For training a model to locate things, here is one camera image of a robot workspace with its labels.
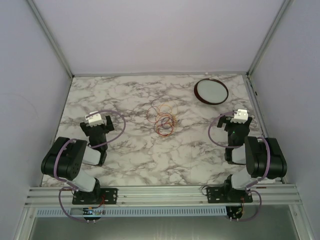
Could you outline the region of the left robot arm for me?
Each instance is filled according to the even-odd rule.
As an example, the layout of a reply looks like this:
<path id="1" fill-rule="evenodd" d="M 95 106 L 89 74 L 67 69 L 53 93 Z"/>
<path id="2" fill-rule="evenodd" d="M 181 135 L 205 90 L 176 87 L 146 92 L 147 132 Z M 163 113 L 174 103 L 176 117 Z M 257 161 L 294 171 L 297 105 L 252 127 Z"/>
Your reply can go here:
<path id="1" fill-rule="evenodd" d="M 73 204 L 99 204 L 106 192 L 97 178 L 88 175 L 82 164 L 102 166 L 107 157 L 106 134 L 114 131 L 111 117 L 100 114 L 80 123 L 89 141 L 58 137 L 41 163 L 41 172 L 66 183 L 74 190 Z"/>

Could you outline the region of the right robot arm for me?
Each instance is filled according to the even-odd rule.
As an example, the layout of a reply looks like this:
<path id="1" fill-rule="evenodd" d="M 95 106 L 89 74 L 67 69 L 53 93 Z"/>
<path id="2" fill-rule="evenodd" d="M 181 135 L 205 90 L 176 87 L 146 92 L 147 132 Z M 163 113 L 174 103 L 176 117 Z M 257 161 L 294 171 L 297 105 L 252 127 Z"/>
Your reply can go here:
<path id="1" fill-rule="evenodd" d="M 276 138 L 249 136 L 252 117 L 237 110 L 218 117 L 217 127 L 227 132 L 224 159 L 230 165 L 244 166 L 231 174 L 223 185 L 212 191 L 216 203 L 251 203 L 251 187 L 263 180 L 282 178 L 287 163 Z"/>

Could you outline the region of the round brown-rimmed dish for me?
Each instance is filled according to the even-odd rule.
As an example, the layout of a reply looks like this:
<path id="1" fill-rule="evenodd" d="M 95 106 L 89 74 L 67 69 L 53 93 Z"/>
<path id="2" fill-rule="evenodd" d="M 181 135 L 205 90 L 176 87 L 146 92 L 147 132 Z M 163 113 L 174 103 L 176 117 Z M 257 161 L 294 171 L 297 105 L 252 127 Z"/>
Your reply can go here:
<path id="1" fill-rule="evenodd" d="M 229 90 L 226 85 L 213 78 L 199 80 L 195 84 L 193 91 L 195 97 L 207 105 L 220 105 L 229 97 Z"/>

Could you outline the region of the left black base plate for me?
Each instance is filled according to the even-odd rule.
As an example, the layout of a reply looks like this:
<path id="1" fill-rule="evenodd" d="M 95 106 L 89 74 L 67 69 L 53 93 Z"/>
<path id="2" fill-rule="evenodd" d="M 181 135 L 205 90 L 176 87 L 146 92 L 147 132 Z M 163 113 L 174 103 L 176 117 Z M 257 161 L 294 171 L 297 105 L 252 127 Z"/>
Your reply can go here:
<path id="1" fill-rule="evenodd" d="M 117 188 L 100 188 L 92 192 L 77 191 L 75 192 L 72 204 L 73 205 L 99 205 L 103 202 L 105 205 L 115 205 L 118 199 Z"/>

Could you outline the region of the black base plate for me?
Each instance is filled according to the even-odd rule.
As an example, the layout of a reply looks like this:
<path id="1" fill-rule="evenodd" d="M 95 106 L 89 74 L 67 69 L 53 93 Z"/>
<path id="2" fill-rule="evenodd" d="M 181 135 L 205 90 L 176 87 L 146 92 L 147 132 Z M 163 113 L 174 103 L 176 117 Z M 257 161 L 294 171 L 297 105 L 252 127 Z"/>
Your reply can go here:
<path id="1" fill-rule="evenodd" d="M 72 204 L 73 205 L 99 205 L 103 202 L 105 205 L 115 205 L 118 199 L 117 188 L 100 188 L 92 192 L 77 191 L 75 192 Z"/>
<path id="2" fill-rule="evenodd" d="M 220 187 L 207 187 L 206 189 L 207 201 L 209 204 L 217 203 L 252 203 L 253 198 L 248 195 L 244 190 L 234 188 Z"/>

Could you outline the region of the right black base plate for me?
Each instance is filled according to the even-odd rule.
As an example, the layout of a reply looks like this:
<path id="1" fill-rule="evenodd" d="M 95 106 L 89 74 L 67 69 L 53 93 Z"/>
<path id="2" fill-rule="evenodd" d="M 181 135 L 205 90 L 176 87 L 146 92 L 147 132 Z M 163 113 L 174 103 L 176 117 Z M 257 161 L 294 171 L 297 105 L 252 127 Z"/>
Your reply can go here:
<path id="1" fill-rule="evenodd" d="M 207 201 L 209 204 L 217 203 L 252 203 L 253 198 L 248 195 L 244 190 L 234 188 L 220 187 L 207 187 L 206 189 Z"/>

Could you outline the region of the aluminium front rail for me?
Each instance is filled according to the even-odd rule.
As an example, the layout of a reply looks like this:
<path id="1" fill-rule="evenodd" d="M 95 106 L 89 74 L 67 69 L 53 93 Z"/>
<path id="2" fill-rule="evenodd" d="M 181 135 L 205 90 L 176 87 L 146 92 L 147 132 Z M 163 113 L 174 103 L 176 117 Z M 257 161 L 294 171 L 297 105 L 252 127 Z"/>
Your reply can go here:
<path id="1" fill-rule="evenodd" d="M 208 206 L 205 191 L 198 185 L 180 186 L 118 186 L 115 207 Z M 32 187 L 25 207 L 58 207 L 59 187 Z M 294 184 L 257 184 L 257 191 L 265 205 L 301 205 L 302 200 Z"/>

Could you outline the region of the right aluminium corner post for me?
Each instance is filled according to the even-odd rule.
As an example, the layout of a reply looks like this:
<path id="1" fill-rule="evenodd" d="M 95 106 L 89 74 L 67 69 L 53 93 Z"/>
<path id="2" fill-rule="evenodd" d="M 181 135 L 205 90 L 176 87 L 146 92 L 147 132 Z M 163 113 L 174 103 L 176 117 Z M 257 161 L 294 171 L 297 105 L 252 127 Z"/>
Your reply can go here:
<path id="1" fill-rule="evenodd" d="M 294 1 L 293 0 L 283 0 L 280 6 L 280 9 L 278 10 L 274 20 L 272 21 L 269 29 L 267 30 L 267 33 L 255 55 L 253 58 L 253 61 L 246 72 L 247 78 L 250 79 L 253 73 L 255 72 L 256 68 L 258 67 L 263 55 L 265 54 L 270 42 L 273 39 L 274 34 L 277 31 L 277 28 L 280 25 L 280 22 L 282 21 L 283 17 L 285 16 L 286 12 L 290 8 Z"/>

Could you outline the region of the aluminium corner post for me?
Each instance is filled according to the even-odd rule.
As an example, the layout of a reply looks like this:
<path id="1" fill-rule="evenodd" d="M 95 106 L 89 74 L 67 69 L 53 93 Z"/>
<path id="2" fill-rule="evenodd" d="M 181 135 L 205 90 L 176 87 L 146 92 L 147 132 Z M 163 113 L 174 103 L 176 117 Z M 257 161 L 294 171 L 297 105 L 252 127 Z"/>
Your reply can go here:
<path id="1" fill-rule="evenodd" d="M 56 57 L 58 58 L 59 62 L 61 63 L 62 67 L 64 68 L 65 72 L 67 73 L 70 79 L 74 78 L 74 74 L 72 73 L 71 67 L 63 54 L 62 49 L 60 48 L 57 40 L 55 39 L 52 31 L 50 30 L 48 24 L 46 23 L 44 17 L 42 16 L 39 8 L 37 7 L 34 0 L 26 0 L 26 3 L 30 7 L 33 15 L 35 16 L 37 22 L 40 25 L 43 33 L 45 34 L 46 38 L 48 39 Z"/>
<path id="2" fill-rule="evenodd" d="M 280 9 L 278 10 L 274 20 L 272 21 L 269 29 L 267 30 L 267 33 L 255 55 L 253 58 L 253 61 L 246 72 L 247 78 L 250 79 L 253 73 L 255 72 L 256 68 L 258 67 L 263 55 L 265 54 L 270 42 L 273 39 L 274 34 L 277 31 L 277 28 L 280 25 L 280 22 L 282 21 L 283 17 L 285 16 L 286 12 L 290 8 L 294 1 L 293 0 L 283 0 L 280 6 Z"/>

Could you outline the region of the left aluminium corner post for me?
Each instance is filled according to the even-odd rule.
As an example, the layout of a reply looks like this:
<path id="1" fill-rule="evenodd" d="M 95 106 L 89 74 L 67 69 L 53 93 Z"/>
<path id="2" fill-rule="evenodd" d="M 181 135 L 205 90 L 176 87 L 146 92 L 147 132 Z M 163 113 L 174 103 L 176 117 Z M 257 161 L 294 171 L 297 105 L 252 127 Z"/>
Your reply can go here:
<path id="1" fill-rule="evenodd" d="M 26 0 L 26 3 L 30 7 L 33 15 L 35 16 L 37 22 L 40 25 L 43 33 L 45 34 L 46 38 L 48 39 L 56 57 L 58 58 L 59 62 L 61 63 L 62 67 L 64 68 L 65 72 L 67 73 L 70 79 L 74 78 L 74 74 L 72 73 L 71 67 L 63 54 L 62 49 L 60 48 L 57 40 L 55 39 L 52 31 L 50 30 L 48 24 L 46 23 L 44 17 L 42 16 L 39 8 L 37 7 L 34 0 Z"/>

